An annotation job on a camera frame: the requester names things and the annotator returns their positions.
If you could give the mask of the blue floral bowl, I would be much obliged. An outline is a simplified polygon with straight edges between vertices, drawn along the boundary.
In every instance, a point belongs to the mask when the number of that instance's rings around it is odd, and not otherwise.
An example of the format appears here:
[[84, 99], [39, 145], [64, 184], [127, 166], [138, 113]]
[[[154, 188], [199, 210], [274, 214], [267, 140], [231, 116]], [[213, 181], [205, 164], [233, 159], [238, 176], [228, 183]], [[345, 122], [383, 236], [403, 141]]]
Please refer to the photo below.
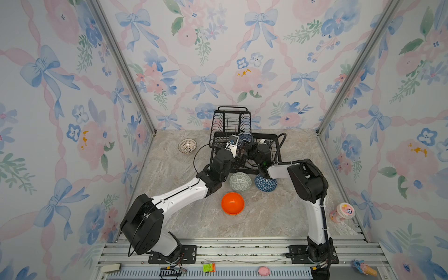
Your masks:
[[248, 132], [242, 132], [238, 135], [239, 140], [238, 140], [238, 146], [244, 146], [244, 145], [249, 145], [253, 142], [253, 136], [251, 133]]

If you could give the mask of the black wire dish rack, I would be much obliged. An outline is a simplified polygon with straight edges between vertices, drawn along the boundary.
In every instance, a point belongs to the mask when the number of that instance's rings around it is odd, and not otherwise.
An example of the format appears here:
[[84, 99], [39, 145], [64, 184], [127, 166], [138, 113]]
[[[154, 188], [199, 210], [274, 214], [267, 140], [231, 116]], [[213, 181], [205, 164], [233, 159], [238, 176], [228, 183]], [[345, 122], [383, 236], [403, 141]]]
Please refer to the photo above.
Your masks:
[[232, 172], [243, 172], [248, 175], [259, 174], [259, 166], [253, 159], [256, 157], [257, 144], [269, 146], [272, 163], [280, 163], [282, 142], [276, 134], [252, 132], [252, 115], [248, 108], [240, 106], [219, 106], [213, 113], [210, 148], [212, 162], [218, 151], [226, 146], [230, 137], [239, 137], [236, 148], [236, 159]]

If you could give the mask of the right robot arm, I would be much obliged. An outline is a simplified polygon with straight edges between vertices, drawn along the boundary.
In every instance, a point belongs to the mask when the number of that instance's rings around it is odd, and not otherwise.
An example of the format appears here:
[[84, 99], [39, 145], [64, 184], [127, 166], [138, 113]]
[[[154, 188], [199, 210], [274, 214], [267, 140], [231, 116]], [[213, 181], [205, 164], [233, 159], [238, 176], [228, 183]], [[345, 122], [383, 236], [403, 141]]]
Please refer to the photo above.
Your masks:
[[320, 169], [310, 159], [275, 163], [267, 143], [252, 143], [247, 156], [258, 165], [259, 174], [265, 179], [288, 179], [292, 183], [305, 202], [308, 256], [314, 263], [326, 262], [329, 266], [333, 253], [324, 207], [329, 184]]

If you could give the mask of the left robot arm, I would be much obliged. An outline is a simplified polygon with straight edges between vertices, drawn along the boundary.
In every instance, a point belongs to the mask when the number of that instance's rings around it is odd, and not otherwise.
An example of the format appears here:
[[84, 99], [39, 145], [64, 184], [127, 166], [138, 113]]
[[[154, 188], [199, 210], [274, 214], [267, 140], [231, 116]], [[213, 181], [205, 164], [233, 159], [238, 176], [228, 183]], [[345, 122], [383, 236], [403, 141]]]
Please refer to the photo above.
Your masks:
[[162, 231], [164, 223], [177, 211], [218, 191], [229, 177], [236, 154], [237, 146], [227, 144], [218, 150], [211, 164], [186, 184], [162, 195], [138, 196], [120, 224], [120, 231], [130, 244], [128, 255], [153, 252], [177, 257], [182, 244], [174, 234]]

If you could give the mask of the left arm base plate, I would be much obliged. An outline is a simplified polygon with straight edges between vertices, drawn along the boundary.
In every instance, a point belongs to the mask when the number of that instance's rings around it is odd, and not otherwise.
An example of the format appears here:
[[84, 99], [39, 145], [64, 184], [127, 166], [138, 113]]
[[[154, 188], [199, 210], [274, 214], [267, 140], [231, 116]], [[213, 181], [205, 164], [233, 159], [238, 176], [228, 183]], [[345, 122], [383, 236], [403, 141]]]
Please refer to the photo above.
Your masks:
[[149, 252], [149, 264], [177, 265], [195, 264], [197, 259], [196, 245], [180, 245], [169, 256], [154, 251]]

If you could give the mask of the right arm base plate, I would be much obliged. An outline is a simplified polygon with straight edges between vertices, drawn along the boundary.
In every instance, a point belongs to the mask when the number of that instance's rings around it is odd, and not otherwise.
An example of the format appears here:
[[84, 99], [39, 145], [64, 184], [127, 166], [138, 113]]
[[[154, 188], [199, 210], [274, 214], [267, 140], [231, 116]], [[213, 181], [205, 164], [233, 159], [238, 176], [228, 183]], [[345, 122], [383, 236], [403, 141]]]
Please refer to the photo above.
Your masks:
[[339, 264], [338, 254], [333, 245], [319, 246], [318, 248], [307, 245], [290, 245], [288, 252], [285, 254], [287, 259], [290, 259], [293, 264], [309, 264], [313, 266], [326, 263], [331, 260], [331, 264]]

